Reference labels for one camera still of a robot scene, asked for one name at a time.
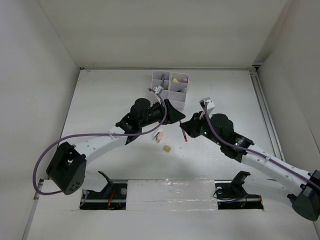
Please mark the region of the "black handled scissors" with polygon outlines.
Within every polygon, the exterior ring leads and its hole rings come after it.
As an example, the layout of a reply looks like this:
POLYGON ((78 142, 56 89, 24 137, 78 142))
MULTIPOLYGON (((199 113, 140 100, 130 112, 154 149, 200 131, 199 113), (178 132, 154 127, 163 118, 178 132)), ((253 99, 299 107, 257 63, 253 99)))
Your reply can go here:
POLYGON ((160 80, 161 80, 160 86, 163 88, 166 80, 166 76, 164 73, 161 75, 160 80))

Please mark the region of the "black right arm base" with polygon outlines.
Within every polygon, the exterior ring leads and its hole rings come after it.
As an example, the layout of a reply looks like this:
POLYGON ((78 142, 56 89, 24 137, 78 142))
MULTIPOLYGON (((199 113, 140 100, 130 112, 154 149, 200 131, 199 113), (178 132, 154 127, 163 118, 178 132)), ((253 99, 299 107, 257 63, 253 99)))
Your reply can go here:
POLYGON ((218 180, 213 198, 217 200, 218 210, 264 210, 262 197, 248 194, 244 189, 245 179, 251 174, 240 171, 232 180, 218 180))

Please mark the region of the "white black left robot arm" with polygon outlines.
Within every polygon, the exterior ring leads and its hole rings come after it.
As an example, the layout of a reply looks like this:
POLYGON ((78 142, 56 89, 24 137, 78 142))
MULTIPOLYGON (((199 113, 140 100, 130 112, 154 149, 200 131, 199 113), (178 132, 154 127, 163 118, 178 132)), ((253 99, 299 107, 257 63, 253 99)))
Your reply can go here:
POLYGON ((110 179, 102 171, 92 173, 86 171, 86 167, 107 152, 133 142, 144 127, 154 123, 174 124, 184 118, 185 115, 175 109, 168 99, 163 104, 151 104, 146 98, 139 98, 107 135, 75 145, 68 142, 60 144, 46 173, 65 195, 90 190, 100 198, 107 198, 112 191, 110 179))

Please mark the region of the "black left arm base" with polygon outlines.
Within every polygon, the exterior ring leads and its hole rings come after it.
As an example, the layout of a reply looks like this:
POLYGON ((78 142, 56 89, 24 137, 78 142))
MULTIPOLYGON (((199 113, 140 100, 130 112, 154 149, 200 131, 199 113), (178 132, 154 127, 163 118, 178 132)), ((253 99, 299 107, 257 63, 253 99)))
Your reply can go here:
POLYGON ((126 209, 128 181, 112 180, 103 171, 85 180, 79 203, 81 210, 122 211, 126 209))

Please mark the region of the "pink red pen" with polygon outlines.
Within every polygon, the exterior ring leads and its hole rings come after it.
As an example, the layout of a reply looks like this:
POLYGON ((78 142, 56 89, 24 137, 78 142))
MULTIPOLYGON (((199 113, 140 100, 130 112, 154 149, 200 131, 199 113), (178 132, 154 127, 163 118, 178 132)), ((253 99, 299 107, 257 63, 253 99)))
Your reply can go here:
POLYGON ((182 135, 183 135, 184 141, 188 142, 188 138, 187 138, 185 130, 182 127, 180 127, 180 128, 181 128, 181 131, 182 131, 182 135))

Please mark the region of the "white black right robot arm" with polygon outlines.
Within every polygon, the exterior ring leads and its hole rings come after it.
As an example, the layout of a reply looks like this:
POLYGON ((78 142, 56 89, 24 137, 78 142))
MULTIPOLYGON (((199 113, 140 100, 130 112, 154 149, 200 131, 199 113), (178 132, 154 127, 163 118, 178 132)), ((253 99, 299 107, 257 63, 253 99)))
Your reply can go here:
POLYGON ((234 131, 233 122, 222 113, 206 116, 194 113, 180 127, 191 137, 203 136, 220 146, 230 159, 250 166, 282 185, 284 199, 301 217, 317 221, 320 216, 320 172, 294 167, 258 147, 249 138, 234 131))

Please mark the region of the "yellow staple box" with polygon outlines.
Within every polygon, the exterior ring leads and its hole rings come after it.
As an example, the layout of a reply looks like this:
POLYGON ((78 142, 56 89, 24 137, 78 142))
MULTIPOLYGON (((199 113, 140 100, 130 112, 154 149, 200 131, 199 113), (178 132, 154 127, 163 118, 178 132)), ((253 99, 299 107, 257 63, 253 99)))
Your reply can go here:
POLYGON ((163 150, 166 151, 167 153, 169 153, 171 151, 171 147, 169 147, 168 145, 165 145, 163 147, 163 150))

